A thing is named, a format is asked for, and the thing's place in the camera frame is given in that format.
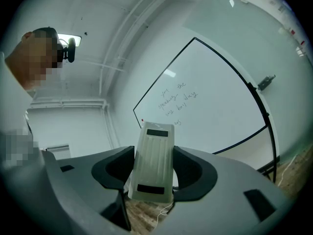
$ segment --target white cable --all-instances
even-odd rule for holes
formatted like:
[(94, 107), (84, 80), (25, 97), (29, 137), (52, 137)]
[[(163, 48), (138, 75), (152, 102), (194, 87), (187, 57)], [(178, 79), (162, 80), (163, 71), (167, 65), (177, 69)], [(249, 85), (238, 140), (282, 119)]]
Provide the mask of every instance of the white cable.
[(278, 186), (280, 186), (280, 184), (282, 183), (283, 179), (284, 179), (284, 173), (285, 171), (289, 168), (289, 166), (292, 164), (293, 160), (295, 159), (295, 157), (297, 156), (298, 154), (296, 154), (293, 159), (291, 160), (291, 162), (289, 163), (289, 165), (284, 169), (283, 173), (282, 173), (282, 179), (279, 181), (278, 183)]
[(168, 211), (164, 211), (164, 212), (162, 212), (162, 211), (163, 211), (164, 209), (170, 207), (172, 204), (173, 204), (173, 203), (171, 203), (169, 206), (164, 207), (162, 210), (160, 210), (160, 214), (157, 216), (157, 219), (156, 219), (156, 226), (155, 226), (155, 228), (157, 227), (157, 224), (158, 224), (158, 217), (159, 217), (160, 215), (167, 216), (167, 212), (168, 212)]

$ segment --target headset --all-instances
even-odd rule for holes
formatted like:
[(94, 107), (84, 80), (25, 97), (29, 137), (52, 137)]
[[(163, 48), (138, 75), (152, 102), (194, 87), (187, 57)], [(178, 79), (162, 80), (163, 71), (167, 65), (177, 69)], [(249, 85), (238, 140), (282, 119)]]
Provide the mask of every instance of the headset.
[[(75, 48), (76, 48), (76, 42), (74, 38), (70, 38), (68, 40), (68, 43), (63, 40), (59, 39), (58, 33), (55, 30), (55, 28), (52, 27), (44, 27), (34, 30), (33, 32), (38, 31), (44, 31), (46, 35), (53, 39), (53, 43), (56, 44), (57, 47), (57, 55), (58, 55), (58, 63), (61, 63), (63, 60), (68, 60), (70, 63), (74, 62), (75, 59)], [(61, 43), (57, 43), (57, 40), (63, 40), (65, 43), (67, 43), (67, 46), (63, 48)]]
[(70, 38), (68, 40), (68, 46), (63, 48), (62, 57), (64, 60), (68, 59), (70, 63), (74, 62), (75, 59), (75, 48), (76, 43), (74, 38)]

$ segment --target white device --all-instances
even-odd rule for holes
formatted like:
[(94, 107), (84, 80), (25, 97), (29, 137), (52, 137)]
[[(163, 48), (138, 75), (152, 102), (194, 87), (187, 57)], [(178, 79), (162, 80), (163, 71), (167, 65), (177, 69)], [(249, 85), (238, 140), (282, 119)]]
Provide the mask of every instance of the white device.
[(172, 201), (174, 136), (172, 124), (144, 122), (128, 192), (130, 198)]

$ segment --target whiteboard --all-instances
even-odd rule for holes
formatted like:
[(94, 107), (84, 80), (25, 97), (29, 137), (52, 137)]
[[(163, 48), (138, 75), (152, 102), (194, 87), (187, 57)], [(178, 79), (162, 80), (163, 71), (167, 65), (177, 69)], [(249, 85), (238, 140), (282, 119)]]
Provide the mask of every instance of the whiteboard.
[(197, 38), (174, 58), (134, 108), (144, 121), (173, 124), (175, 145), (217, 153), (266, 128), (246, 82)]

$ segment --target black slot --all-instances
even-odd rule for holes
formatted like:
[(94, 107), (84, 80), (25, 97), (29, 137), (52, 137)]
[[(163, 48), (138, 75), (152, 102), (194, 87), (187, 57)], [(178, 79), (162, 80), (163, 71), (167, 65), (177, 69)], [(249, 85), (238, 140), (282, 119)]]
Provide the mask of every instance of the black slot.
[(138, 185), (137, 191), (153, 194), (164, 194), (164, 187)]
[(275, 208), (272, 206), (272, 204), (259, 190), (248, 190), (244, 192), (244, 195), (248, 199), (261, 222), (275, 211)]
[(63, 167), (60, 167), (60, 169), (61, 169), (62, 172), (66, 172), (66, 171), (68, 171), (68, 170), (74, 169), (74, 167), (71, 166), (71, 165), (65, 165), (65, 166), (63, 166)]
[(147, 135), (168, 137), (168, 131), (159, 131), (159, 130), (147, 130)]

